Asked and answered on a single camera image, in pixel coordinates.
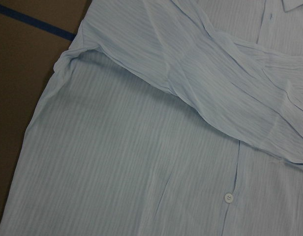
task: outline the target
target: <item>shirt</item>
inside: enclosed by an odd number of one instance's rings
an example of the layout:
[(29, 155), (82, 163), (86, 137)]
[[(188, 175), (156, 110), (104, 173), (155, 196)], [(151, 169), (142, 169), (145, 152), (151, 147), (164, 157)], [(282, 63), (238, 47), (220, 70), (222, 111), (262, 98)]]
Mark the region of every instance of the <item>shirt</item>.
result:
[(0, 234), (303, 235), (303, 56), (126, 3), (94, 1), (56, 63)]

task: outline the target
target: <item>blue stripe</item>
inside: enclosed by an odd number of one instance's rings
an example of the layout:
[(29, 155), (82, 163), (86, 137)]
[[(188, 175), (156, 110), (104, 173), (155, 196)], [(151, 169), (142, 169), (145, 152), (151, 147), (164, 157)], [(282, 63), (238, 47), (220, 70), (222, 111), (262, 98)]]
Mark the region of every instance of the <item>blue stripe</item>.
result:
[(15, 20), (24, 22), (28, 25), (37, 27), (41, 30), (44, 30), (44, 31), (47, 31), (49, 33), (55, 34), (59, 37), (65, 38), (65, 39), (70, 40), (70, 41), (72, 41), (74, 39), (74, 37), (76, 36), (73, 33), (70, 33), (70, 32), (65, 31), (63, 29), (55, 27), (55, 26), (53, 26), (51, 24), (48, 24), (46, 22), (37, 20), (37, 19), (35, 19), (33, 17), (30, 17), (30, 16), (27, 16), (25, 14), (19, 13), (17, 11), (14, 11), (14, 10), (12, 10), (10, 8), (7, 8), (5, 6), (2, 6), (2, 5), (0, 5), (0, 13), (5, 15), (5, 16), (9, 16), (9, 17), (11, 17)]

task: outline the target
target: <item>sleeve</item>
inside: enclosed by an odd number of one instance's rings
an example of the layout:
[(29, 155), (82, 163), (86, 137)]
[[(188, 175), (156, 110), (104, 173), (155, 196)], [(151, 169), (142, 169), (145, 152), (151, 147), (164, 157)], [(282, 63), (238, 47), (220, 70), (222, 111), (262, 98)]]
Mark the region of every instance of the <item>sleeve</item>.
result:
[(303, 83), (293, 82), (303, 58), (216, 31), (192, 0), (93, 1), (83, 37), (216, 129), (303, 170)]

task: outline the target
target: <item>button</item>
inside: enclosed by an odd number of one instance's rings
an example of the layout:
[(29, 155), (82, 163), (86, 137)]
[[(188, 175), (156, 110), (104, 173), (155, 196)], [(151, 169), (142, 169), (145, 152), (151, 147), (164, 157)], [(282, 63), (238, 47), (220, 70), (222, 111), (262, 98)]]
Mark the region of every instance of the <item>button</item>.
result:
[(234, 196), (232, 194), (227, 193), (225, 195), (225, 201), (226, 201), (226, 203), (232, 203), (233, 200), (234, 200)]

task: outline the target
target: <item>shirt collar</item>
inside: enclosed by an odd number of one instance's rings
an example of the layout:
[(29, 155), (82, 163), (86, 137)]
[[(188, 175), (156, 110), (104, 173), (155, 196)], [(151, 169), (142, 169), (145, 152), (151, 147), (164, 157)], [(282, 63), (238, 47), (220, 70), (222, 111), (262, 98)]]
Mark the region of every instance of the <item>shirt collar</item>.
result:
[(283, 0), (284, 11), (290, 11), (303, 4), (303, 0)]

